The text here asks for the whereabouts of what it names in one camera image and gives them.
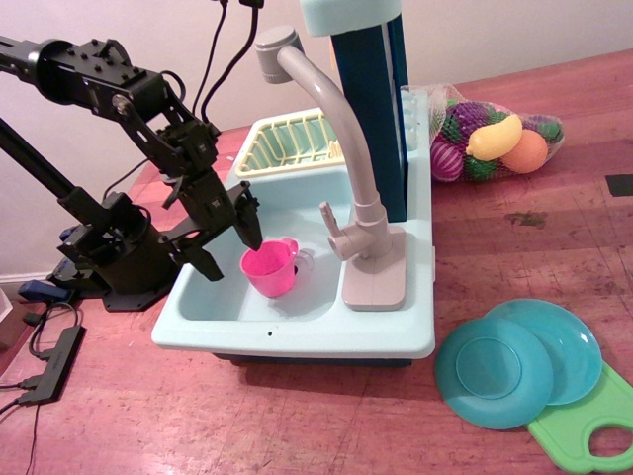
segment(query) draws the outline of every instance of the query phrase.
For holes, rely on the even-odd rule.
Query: mesh bag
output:
[[[448,84],[409,86],[407,92],[428,98],[431,175],[436,181],[530,173],[565,141],[563,124],[553,116],[515,114],[498,104],[469,101]]]

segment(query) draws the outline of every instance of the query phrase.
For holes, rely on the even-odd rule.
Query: faucet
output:
[[[306,58],[294,28],[276,27],[260,34],[255,49],[264,79],[273,84],[295,80],[320,106],[343,151],[354,197],[353,221],[340,228],[329,204],[320,204],[328,242],[347,261],[343,301],[353,310],[397,310],[406,296],[407,233],[388,223],[354,111],[336,84]]]

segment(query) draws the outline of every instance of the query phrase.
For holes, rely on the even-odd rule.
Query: table stain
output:
[[[533,226],[537,230],[545,228],[547,213],[508,213],[504,216],[513,225]]]

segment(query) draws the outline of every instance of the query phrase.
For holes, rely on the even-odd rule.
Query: blue pillar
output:
[[[398,0],[302,0],[308,32],[330,35],[343,93],[360,123],[390,222],[407,220],[407,147],[400,88],[408,84]]]

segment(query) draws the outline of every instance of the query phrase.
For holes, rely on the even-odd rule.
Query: wooden table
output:
[[[433,185],[438,345],[501,302],[546,299],[583,319],[604,359],[633,381],[633,198],[613,198],[604,179],[633,172],[633,50],[459,90],[558,116],[567,140],[533,174]],[[247,130],[222,135],[220,173]],[[152,166],[131,191],[161,228],[182,217],[160,209],[167,193]],[[62,400],[41,408],[36,473],[560,472],[525,429],[486,430],[453,414],[435,387],[434,355],[404,369],[237,367],[157,348],[150,333],[161,308],[109,314],[98,301],[81,305],[88,332]],[[53,320],[45,340],[67,322]],[[42,367],[23,348],[1,380]],[[12,397],[0,393],[0,406]],[[26,469],[34,413],[0,418],[1,473]],[[608,435],[596,440],[602,453],[630,443]]]

